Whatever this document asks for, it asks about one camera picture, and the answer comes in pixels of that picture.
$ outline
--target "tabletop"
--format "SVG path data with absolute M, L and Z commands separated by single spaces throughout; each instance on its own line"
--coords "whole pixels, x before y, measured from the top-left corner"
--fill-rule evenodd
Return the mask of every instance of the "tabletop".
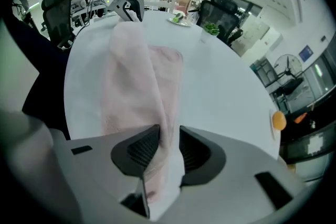
M 270 120 L 277 109 L 263 84 L 227 45 L 215 37 L 203 43 L 200 27 L 172 24 L 167 19 L 173 16 L 147 11 L 142 24 L 148 45 L 171 47 L 183 56 L 178 124 L 250 143 L 277 158 L 280 135 L 273 136 Z M 64 88 L 71 139 L 101 134 L 101 74 L 118 19 L 91 24 L 72 46 Z M 178 135 L 174 134 L 176 152 Z M 181 156 L 177 153 L 172 158 Z

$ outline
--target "blue poster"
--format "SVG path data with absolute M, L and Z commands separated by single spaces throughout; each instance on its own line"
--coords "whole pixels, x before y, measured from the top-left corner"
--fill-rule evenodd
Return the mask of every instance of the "blue poster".
M 308 58 L 313 54 L 313 51 L 309 48 L 308 45 L 304 47 L 304 49 L 299 53 L 302 61 L 307 61 Z

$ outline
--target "pink towel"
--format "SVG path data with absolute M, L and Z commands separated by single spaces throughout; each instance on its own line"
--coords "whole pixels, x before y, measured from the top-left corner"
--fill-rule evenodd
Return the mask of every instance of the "pink towel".
M 141 23 L 122 22 L 110 39 L 103 84 L 103 134 L 160 125 L 160 145 L 145 171 L 148 202 L 156 200 L 164 182 L 163 167 L 175 127 L 182 56 L 166 47 L 148 46 Z

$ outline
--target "potted plant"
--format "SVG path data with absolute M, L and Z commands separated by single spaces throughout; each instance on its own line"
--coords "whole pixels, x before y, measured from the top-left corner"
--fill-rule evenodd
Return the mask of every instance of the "potted plant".
M 218 34 L 219 34 L 218 26 L 213 23 L 207 23 L 205 24 L 202 30 L 201 41 L 206 43 L 211 38 L 211 36 L 217 37 Z

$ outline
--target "black pants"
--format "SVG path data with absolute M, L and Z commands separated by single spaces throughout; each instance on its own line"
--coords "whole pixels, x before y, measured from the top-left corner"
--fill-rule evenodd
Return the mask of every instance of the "black pants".
M 13 14 L 6 14 L 4 22 L 15 43 L 39 72 L 22 111 L 39 118 L 49 128 L 61 130 L 69 140 L 64 112 L 64 76 L 68 54 L 54 47 L 47 38 Z

